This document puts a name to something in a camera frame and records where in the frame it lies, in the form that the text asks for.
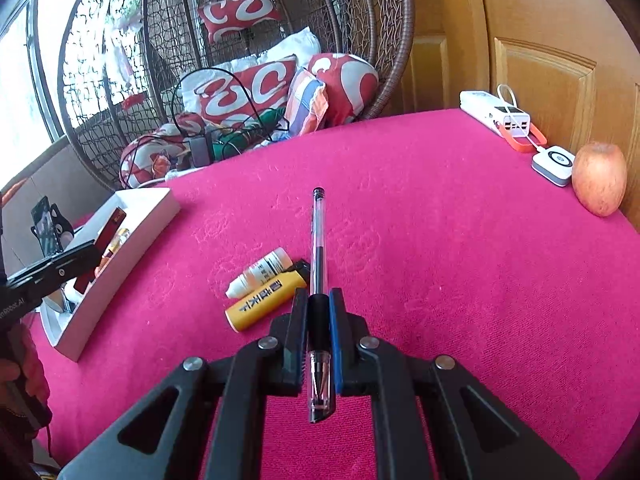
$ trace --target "wooden cabinet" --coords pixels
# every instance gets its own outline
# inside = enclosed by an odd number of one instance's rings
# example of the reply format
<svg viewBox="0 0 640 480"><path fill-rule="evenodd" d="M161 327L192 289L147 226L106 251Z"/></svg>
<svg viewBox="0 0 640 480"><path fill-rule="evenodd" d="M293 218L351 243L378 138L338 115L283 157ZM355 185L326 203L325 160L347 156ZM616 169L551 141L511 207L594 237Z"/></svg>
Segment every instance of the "wooden cabinet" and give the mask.
<svg viewBox="0 0 640 480"><path fill-rule="evenodd" d="M605 0L415 0L416 27L388 111L457 107L466 89L507 83L553 144L617 144L622 211L640 228L640 54Z"/></svg>

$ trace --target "red apple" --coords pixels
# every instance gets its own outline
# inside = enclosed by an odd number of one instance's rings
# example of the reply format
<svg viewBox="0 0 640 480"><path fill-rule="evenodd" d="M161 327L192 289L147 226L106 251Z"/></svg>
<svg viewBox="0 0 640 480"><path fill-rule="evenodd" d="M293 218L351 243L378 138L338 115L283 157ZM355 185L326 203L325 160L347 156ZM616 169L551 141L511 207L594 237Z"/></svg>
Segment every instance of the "red apple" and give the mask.
<svg viewBox="0 0 640 480"><path fill-rule="evenodd" d="M585 144L575 156L571 180L585 208L594 215L609 216L625 195L625 156L615 144Z"/></svg>

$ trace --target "silver rivet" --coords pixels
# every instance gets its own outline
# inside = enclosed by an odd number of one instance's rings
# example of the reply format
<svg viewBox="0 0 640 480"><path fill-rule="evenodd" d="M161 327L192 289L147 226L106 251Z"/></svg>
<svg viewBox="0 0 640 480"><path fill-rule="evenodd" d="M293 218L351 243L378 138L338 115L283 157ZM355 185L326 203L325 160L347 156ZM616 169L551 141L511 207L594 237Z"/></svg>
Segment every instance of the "silver rivet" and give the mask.
<svg viewBox="0 0 640 480"><path fill-rule="evenodd" d="M378 346L380 346L380 339L370 335L364 336L360 340L360 346L366 348L367 350L373 350L374 348L378 348Z"/></svg>
<svg viewBox="0 0 640 480"><path fill-rule="evenodd" d="M182 368L187 370L188 372L195 372L196 370L200 370L204 361L199 357L187 357L182 362Z"/></svg>
<svg viewBox="0 0 640 480"><path fill-rule="evenodd" d="M439 355L436 357L436 366L440 370L453 370L456 360L449 355Z"/></svg>
<svg viewBox="0 0 640 480"><path fill-rule="evenodd" d="M278 346L278 340L274 338L272 335L268 335L267 337L263 337L258 341L258 346L263 350L271 350L272 348L276 348Z"/></svg>

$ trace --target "wicker mesh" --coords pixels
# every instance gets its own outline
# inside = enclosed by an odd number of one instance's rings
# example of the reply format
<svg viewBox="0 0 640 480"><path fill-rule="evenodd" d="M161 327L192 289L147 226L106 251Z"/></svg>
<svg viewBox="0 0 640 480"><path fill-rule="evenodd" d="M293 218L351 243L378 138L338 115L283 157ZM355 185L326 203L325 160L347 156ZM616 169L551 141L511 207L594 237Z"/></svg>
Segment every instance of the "wicker mesh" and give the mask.
<svg viewBox="0 0 640 480"><path fill-rule="evenodd" d="M309 26L324 52L349 52L380 74L376 99L361 117L377 116L404 70L413 36L413 0L275 0L282 22L262 22L209 44L196 9L207 0L142 0L143 29L124 42L132 85L110 81L104 68L104 20L130 0L78 0L61 50L58 89L63 123L82 162L105 186L118 189L120 153L171 117L180 77L258 54ZM128 96L146 98L123 110Z"/></svg>

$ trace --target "small plastic bottle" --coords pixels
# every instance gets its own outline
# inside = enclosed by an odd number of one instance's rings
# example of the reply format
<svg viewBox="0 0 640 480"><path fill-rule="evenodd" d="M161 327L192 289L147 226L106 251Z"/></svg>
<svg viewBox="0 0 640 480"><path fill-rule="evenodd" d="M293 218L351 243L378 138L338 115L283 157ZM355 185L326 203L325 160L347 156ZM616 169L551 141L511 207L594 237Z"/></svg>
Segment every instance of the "small plastic bottle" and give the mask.
<svg viewBox="0 0 640 480"><path fill-rule="evenodd" d="M234 279L226 291L228 298L239 300L293 265L282 247L250 265Z"/></svg>

